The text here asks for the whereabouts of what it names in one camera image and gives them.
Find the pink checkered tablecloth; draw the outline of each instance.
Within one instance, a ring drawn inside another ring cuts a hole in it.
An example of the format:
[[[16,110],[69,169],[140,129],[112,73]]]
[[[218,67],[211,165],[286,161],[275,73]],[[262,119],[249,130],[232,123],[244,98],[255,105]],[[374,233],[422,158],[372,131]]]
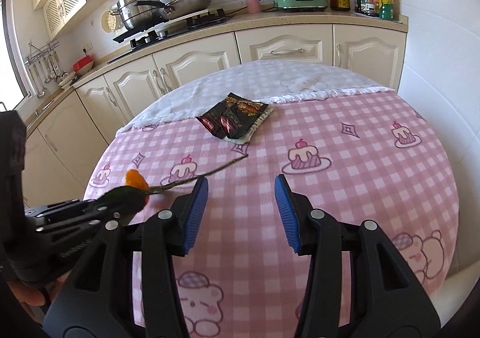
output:
[[[248,153],[209,177],[209,198],[195,247],[174,258],[190,336],[290,338],[297,324],[309,257],[288,246],[274,179],[337,220],[373,219],[434,296],[457,237],[458,195],[443,147],[428,123],[393,92],[277,104],[249,144],[211,136],[196,120],[120,134],[100,159],[85,198],[122,184],[136,168],[150,185],[204,173]],[[170,207],[184,185],[153,196],[134,219]],[[344,258],[341,323],[349,317]],[[140,257],[134,260],[134,315],[143,323]]]

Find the metal screw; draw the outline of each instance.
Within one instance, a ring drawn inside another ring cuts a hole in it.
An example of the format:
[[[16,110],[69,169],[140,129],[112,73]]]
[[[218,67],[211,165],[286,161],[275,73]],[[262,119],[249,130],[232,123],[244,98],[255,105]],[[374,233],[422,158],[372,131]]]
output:
[[[119,223],[115,220],[110,220],[105,224],[105,228],[109,231],[113,231],[119,227]]]
[[[325,217],[325,212],[321,209],[313,209],[310,212],[310,216],[314,219],[323,219]]]
[[[378,227],[377,223],[372,220],[367,220],[363,225],[365,225],[365,228],[369,231],[375,231]]]
[[[173,216],[173,212],[168,209],[164,209],[158,212],[158,218],[162,220],[168,220],[172,216]]]

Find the countertop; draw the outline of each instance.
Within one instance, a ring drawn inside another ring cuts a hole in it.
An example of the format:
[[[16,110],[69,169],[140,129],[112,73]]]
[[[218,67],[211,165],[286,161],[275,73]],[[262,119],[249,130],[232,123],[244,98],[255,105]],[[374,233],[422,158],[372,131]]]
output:
[[[391,22],[388,20],[381,20],[379,18],[370,18],[354,12],[338,12],[327,10],[325,12],[261,12],[258,14],[241,14],[236,15],[225,23],[207,27],[205,29],[189,32],[177,37],[173,37],[150,47],[141,49],[135,53],[123,57],[120,60],[114,61],[111,64],[103,62],[95,66],[90,72],[84,75],[78,82],[76,82],[68,90],[57,90],[53,95],[45,100],[44,103],[48,103],[53,99],[51,105],[49,105],[43,113],[39,115],[35,120],[30,121],[31,124],[27,129],[27,136],[37,128],[41,121],[49,114],[57,104],[59,104],[66,96],[68,96],[74,89],[79,88],[85,83],[114,70],[124,64],[132,62],[141,57],[148,56],[152,53],[174,47],[176,45],[185,44],[186,42],[199,40],[202,38],[210,37],[213,35],[220,35],[229,32],[237,32],[240,30],[256,29],[260,27],[281,26],[281,25],[299,25],[309,23],[326,23],[326,24],[341,24],[341,25],[358,25],[369,26],[380,29],[395,30],[398,32],[407,33],[409,31],[408,18],[400,16],[400,22]],[[116,56],[124,53],[126,50],[115,51],[111,53],[107,59],[113,59]]]

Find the orange flower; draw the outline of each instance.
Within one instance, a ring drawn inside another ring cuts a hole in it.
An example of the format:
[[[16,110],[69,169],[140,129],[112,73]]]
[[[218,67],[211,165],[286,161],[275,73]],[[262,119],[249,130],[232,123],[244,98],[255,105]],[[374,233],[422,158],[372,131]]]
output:
[[[125,185],[136,187],[137,189],[145,191],[150,189],[150,186],[148,185],[145,178],[143,178],[142,175],[138,172],[138,170],[135,169],[130,169],[125,173]],[[148,199],[149,196],[145,198],[145,205],[148,203]]]

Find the cabinet handle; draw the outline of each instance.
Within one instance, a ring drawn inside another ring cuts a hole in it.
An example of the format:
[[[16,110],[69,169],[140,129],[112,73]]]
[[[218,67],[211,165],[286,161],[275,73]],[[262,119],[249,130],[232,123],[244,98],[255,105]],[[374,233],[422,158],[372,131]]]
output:
[[[50,146],[50,148],[52,148],[55,152],[58,152],[59,150],[57,149],[57,147],[55,147],[55,144],[49,139],[49,135],[45,134],[45,141],[47,142],[47,144]]]
[[[273,50],[273,51],[270,52],[270,54],[272,56],[280,56],[280,55],[293,55],[295,53],[303,53],[303,52],[304,52],[303,48],[300,48],[300,49],[282,50],[282,51]]]
[[[337,44],[337,57],[338,57],[338,65],[335,65],[336,67],[339,67],[342,65],[342,50],[340,48],[340,44]]]
[[[115,100],[115,97],[113,96],[112,92],[110,91],[110,88],[105,87],[105,90],[109,96],[110,102],[113,104],[113,106],[118,107],[117,101]]]
[[[167,80],[165,79],[165,70],[163,68],[160,68],[160,78],[162,78],[162,83],[166,87],[166,90],[168,92],[173,91],[172,88],[167,84]]]
[[[167,92],[165,91],[165,89],[160,85],[160,83],[158,82],[158,72],[157,70],[153,70],[153,76],[155,78],[155,84],[157,85],[158,89],[160,90],[160,92],[162,93],[162,95],[165,95]]]

